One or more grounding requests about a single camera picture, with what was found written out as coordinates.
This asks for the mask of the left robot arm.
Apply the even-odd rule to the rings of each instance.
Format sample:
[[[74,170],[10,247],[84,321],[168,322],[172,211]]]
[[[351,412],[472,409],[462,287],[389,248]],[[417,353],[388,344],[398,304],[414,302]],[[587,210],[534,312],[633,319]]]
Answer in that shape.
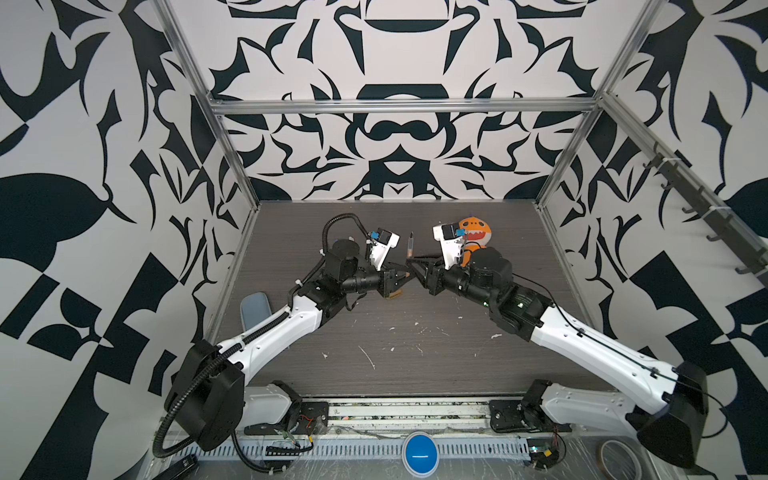
[[[195,343],[165,400],[153,456],[168,458],[191,444],[212,450],[235,433],[246,410],[245,387],[267,363],[341,310],[352,310],[348,295],[376,291],[387,297],[406,280],[405,267],[386,259],[398,242],[398,235],[384,230],[371,233],[363,246],[338,240],[324,247],[276,313],[216,345]]]

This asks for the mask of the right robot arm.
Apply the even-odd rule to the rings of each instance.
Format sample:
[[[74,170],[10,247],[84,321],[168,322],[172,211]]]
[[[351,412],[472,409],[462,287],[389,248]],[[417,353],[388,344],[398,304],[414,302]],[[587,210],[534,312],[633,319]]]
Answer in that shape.
[[[613,388],[584,390],[538,379],[520,401],[520,426],[622,431],[668,464],[695,467],[713,399],[701,368],[673,366],[589,327],[542,294],[542,285],[518,283],[511,263],[493,248],[475,251],[467,265],[446,264],[440,255],[413,257],[406,265],[430,294],[448,291],[485,307],[503,331],[569,359]]]

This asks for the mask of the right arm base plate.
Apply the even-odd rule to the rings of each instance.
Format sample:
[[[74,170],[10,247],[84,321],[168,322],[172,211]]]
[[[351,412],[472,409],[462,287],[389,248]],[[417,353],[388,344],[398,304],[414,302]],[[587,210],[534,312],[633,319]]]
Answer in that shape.
[[[567,424],[554,423],[538,407],[526,406],[522,400],[491,400],[488,403],[489,425],[493,432],[558,433],[571,432]]]

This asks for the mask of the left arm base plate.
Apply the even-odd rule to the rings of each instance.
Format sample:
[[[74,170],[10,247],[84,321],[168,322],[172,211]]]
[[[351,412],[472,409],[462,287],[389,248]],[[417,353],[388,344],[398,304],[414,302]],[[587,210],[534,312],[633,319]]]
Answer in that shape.
[[[283,420],[277,424],[253,424],[244,427],[248,436],[310,435],[319,433],[327,426],[329,403],[325,401],[303,402],[289,408]]]

